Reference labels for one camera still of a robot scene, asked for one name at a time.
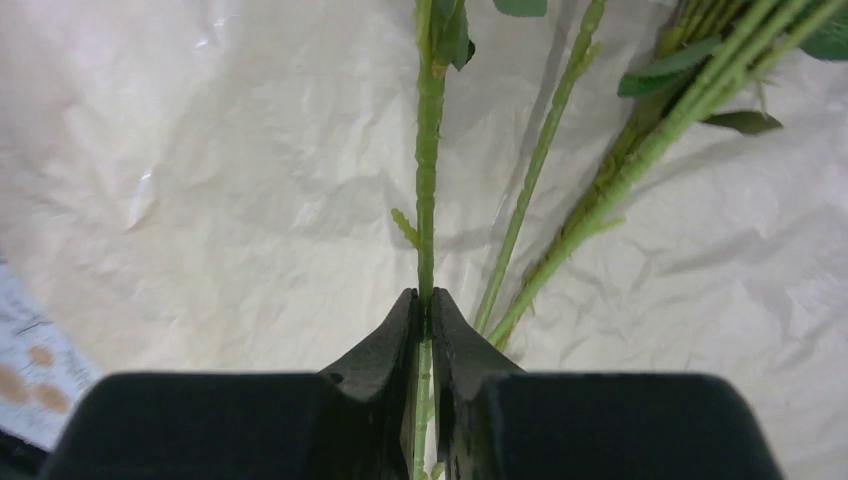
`wrinkled white surface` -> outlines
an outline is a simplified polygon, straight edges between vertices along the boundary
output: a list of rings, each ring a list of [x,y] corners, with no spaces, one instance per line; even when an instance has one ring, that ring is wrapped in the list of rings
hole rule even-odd
[[[542,20],[469,3],[478,49],[448,79],[436,280],[471,317],[585,2]],[[609,3],[504,301],[622,125],[617,78],[669,14]],[[3,0],[0,250],[107,371],[326,365],[415,284],[389,215],[414,218],[412,4]],[[717,373],[790,477],[845,478],[848,76],[799,54],[773,80],[787,128],[690,130],[510,351],[528,369]]]

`white plastic sheet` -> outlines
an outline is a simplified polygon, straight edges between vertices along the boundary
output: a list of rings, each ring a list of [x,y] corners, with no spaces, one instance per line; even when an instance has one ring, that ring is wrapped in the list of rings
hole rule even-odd
[[[586,2],[540,20],[469,3],[478,49],[448,78],[436,280],[470,317]],[[0,249],[106,371],[319,368],[415,284],[389,215],[414,215],[411,0],[2,5]],[[669,12],[609,2],[504,302],[623,124],[617,79]],[[625,225],[544,289],[510,354],[717,373],[790,477],[845,478],[848,76],[798,54],[772,80],[787,128],[691,129],[621,205]]]

